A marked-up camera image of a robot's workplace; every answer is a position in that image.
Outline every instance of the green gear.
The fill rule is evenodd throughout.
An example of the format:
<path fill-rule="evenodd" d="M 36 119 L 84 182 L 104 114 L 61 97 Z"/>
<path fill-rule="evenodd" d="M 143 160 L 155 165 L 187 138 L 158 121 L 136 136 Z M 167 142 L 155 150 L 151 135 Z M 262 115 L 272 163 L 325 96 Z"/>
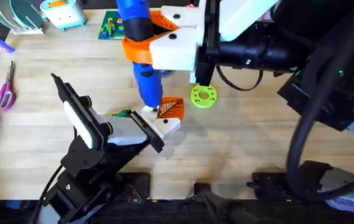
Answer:
<path fill-rule="evenodd" d="M 199 96 L 200 93 L 207 93 L 208 98 L 203 99 Z M 217 91 L 209 86 L 195 85 L 190 92 L 190 100 L 198 108 L 210 108 L 217 100 Z"/>

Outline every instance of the scissors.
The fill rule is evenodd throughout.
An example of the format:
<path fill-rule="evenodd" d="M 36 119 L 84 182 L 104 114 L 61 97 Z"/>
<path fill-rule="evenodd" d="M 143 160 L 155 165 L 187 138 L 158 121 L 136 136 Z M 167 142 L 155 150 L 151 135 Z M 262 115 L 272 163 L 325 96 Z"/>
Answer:
<path fill-rule="evenodd" d="M 12 61 L 9 67 L 5 83 L 0 89 L 0 109 L 8 110 L 13 106 L 16 99 L 16 94 L 12 89 L 12 79 L 14 78 L 15 63 Z"/>

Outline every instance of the orange object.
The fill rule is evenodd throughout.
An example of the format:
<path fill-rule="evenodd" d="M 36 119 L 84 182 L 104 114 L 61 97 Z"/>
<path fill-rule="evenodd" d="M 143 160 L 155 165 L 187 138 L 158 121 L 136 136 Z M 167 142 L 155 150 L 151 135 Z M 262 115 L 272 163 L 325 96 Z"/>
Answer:
<path fill-rule="evenodd" d="M 58 6 L 63 6 L 66 5 L 67 1 L 54 1 L 50 3 L 50 7 L 58 7 Z"/>
<path fill-rule="evenodd" d="M 160 11 L 151 11 L 151 19 L 152 23 L 169 31 L 139 42 L 130 40 L 126 37 L 123 38 L 121 43 L 123 45 L 124 54 L 130 61 L 136 63 L 152 64 L 152 55 L 149 51 L 149 45 L 151 42 L 168 34 L 169 32 L 179 29 L 179 26 L 175 25 L 166 17 L 164 17 Z"/>
<path fill-rule="evenodd" d="M 163 97 L 157 118 L 184 118 L 184 99 L 180 97 Z"/>

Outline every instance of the wire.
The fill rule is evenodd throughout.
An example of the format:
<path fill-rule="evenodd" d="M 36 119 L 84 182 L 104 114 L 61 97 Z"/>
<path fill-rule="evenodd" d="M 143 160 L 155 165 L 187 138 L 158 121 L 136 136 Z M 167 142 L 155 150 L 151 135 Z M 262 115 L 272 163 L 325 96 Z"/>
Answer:
<path fill-rule="evenodd" d="M 304 150 L 304 144 L 310 130 L 312 129 L 322 106 L 328 100 L 334 86 L 339 81 L 340 76 L 338 75 L 338 71 L 348 62 L 354 51 L 354 19 L 350 20 L 350 22 L 351 24 L 349 25 L 344 24 L 351 27 L 350 32 L 347 33 L 346 37 L 340 39 L 340 44 L 336 46 L 337 51 L 335 57 L 325 70 L 326 72 L 322 77 L 319 89 L 316 91 L 315 96 L 310 99 L 298 122 L 287 155 L 286 167 L 289 186 L 296 195 L 309 201 L 329 200 L 354 191 L 354 181 L 327 192 L 308 191 L 300 181 L 298 171 L 302 151 Z"/>
<path fill-rule="evenodd" d="M 220 75 L 221 79 L 222 79 L 228 86 L 230 86 L 230 87 L 232 87 L 232 88 L 234 88 L 234 89 L 236 89 L 236 90 L 238 90 L 238 91 L 250 91 L 250 90 L 254 90 L 254 89 L 261 83 L 261 81 L 263 80 L 263 76 L 264 76 L 264 71 L 263 71 L 263 70 L 260 70 L 256 84 L 254 84 L 254 86 L 251 87 L 251 88 L 244 89 L 244 88 L 237 87 L 235 84 L 233 84 L 232 82 L 230 82 L 230 81 L 226 78 L 226 76 L 224 75 L 224 73 L 222 72 L 221 67 L 220 67 L 219 65 L 217 65 L 215 68 L 216 68 L 218 74 Z"/>
<path fill-rule="evenodd" d="M 54 179 L 56 178 L 56 176 L 58 175 L 58 173 L 60 172 L 62 167 L 63 167 L 62 165 L 60 165 L 58 167 L 58 169 L 54 172 L 54 174 L 52 174 L 52 176 L 49 179 L 47 185 L 44 187 L 44 190 L 41 193 L 40 199 L 39 199 L 39 201 L 37 202 L 37 205 L 34 208 L 32 217 L 29 220 L 30 224 L 36 224 L 37 223 L 37 219 L 39 218 L 39 214 L 40 214 L 41 205 L 42 205 L 42 202 L 44 201 L 44 196 L 48 192 L 48 189 L 50 188 L 52 182 L 54 181 Z"/>

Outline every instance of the black device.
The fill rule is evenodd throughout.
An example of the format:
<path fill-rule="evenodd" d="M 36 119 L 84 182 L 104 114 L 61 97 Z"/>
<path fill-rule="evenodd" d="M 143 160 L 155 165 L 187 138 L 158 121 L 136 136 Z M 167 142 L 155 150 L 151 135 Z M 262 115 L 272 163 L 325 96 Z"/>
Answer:
<path fill-rule="evenodd" d="M 354 190 L 354 181 L 337 190 L 308 191 L 298 176 L 300 156 L 314 121 L 354 131 L 354 0 L 283 0 L 271 9 L 274 23 L 255 22 L 232 42 L 220 41 L 220 1 L 207 1 L 205 35 L 198 50 L 196 81 L 208 86 L 214 69 L 239 91 L 255 88 L 263 70 L 294 73 L 279 90 L 302 118 L 287 157 L 292 191 L 307 200 L 327 200 Z M 241 89 L 220 65 L 260 70 L 257 84 Z"/>

